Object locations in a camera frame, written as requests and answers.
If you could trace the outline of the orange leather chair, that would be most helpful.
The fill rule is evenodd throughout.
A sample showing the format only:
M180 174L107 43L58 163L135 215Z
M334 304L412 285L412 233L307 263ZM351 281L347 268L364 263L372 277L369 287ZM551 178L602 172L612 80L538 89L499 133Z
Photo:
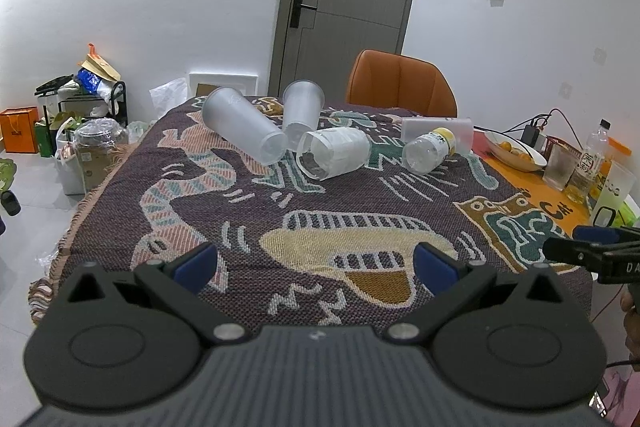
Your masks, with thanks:
M458 116L454 92L435 65L377 50L358 54L347 83L346 102L402 108L427 117Z

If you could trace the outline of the clear plastic bag with jar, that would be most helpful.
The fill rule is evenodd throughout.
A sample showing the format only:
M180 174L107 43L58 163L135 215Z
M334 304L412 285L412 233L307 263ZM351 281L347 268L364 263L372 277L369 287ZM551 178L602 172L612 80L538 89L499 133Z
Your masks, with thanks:
M117 149L127 143L127 130L112 118L90 119L76 129L73 147L86 193L104 181L114 165Z

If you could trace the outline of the patterned woven blanket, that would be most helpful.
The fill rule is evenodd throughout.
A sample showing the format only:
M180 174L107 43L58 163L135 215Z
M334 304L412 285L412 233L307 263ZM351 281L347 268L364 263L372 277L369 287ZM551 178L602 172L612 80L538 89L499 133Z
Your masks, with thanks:
M547 237L567 235L474 150L426 176L408 171L399 108L326 108L322 127L363 131L371 152L356 171L317 181L293 153L258 164L204 126L202 104L171 109L117 149L29 289L34 321L81 263L131 271L210 242L218 268L201 298L250 329L384 327L430 298L413 270L416 244L520 272L541 260Z

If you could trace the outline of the clear drinking glass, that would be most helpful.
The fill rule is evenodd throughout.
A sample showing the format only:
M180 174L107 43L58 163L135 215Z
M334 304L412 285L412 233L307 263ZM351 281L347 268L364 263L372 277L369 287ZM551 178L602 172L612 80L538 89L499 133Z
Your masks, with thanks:
M580 153L574 147L555 142L551 145L542 181L562 192L574 172Z

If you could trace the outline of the short frosted plastic cup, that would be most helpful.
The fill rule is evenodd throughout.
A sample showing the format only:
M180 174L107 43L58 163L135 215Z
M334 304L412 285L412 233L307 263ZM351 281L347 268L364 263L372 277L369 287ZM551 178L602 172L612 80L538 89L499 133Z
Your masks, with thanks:
M296 80L286 87L282 103L282 130L288 139L288 149L295 152L302 136L318 129L324 93L313 81Z

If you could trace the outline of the black power adapter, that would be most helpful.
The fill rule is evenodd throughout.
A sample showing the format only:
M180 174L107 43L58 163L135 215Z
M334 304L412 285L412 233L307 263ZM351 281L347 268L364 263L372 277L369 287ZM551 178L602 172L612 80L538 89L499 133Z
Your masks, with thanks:
M521 142L535 148L539 138L539 129L534 124L526 124L521 136Z

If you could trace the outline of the glass bottle black cap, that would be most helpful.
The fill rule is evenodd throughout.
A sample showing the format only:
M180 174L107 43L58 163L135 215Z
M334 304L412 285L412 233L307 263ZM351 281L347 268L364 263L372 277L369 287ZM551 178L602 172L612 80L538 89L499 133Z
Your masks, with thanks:
M608 149L611 124L601 119L598 129L589 135L578 163L565 187L566 196L577 205L585 205L587 194L600 171Z

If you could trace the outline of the white frosted cup with logo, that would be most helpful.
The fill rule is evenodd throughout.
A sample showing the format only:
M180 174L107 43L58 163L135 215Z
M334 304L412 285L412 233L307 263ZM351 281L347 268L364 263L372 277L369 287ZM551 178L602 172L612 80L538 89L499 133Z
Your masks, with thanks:
M592 210L590 225L610 227L636 181L637 177L630 170L613 161L597 204Z

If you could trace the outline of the white bowl of oranges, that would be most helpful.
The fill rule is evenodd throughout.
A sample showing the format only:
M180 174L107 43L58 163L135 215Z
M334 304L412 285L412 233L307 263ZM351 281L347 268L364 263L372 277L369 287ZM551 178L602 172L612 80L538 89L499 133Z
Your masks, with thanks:
M541 153L518 140L495 131L485 131L489 152L492 156L521 172L537 172L544 170L548 162Z

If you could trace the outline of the clear cup with paper wrap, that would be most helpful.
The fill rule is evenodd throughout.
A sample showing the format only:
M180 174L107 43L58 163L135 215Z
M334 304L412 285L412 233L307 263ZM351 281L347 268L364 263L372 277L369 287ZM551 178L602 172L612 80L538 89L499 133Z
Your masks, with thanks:
M369 138L359 129L321 129L303 135L298 144L296 162L305 176L323 181L363 167L370 152Z

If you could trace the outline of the tall frosted plastic cup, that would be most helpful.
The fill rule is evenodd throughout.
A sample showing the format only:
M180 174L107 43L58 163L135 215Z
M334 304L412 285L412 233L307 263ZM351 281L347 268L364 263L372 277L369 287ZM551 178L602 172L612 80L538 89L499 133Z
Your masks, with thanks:
M273 165L286 152L284 132L233 88L214 90L202 106L202 119L207 128L260 165Z

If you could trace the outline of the white flat box by wall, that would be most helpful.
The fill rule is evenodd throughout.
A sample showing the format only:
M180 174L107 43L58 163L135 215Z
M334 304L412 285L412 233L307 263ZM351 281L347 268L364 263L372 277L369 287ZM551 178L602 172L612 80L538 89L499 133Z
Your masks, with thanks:
M257 93L256 75L225 74L224 72L189 72L190 87L195 96L209 95L218 88L229 87L242 95L253 96Z

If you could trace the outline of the clear bottle yellow cap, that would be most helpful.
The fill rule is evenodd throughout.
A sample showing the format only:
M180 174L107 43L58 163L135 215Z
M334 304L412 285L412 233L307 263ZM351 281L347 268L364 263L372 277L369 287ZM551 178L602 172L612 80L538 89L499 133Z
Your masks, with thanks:
M404 166L415 174L426 176L440 166L444 159L456 153L457 139L447 128L436 128L419 135L402 150Z

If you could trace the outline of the black storage rack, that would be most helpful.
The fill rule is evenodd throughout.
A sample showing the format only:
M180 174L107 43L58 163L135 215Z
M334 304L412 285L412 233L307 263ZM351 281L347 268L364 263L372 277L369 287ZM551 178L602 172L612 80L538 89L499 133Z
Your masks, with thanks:
M100 89L101 92L90 93L76 75L66 75L40 84L34 97L42 108L46 124L50 124L55 115L75 112L87 119L110 117L126 127L129 124L126 84L101 80Z

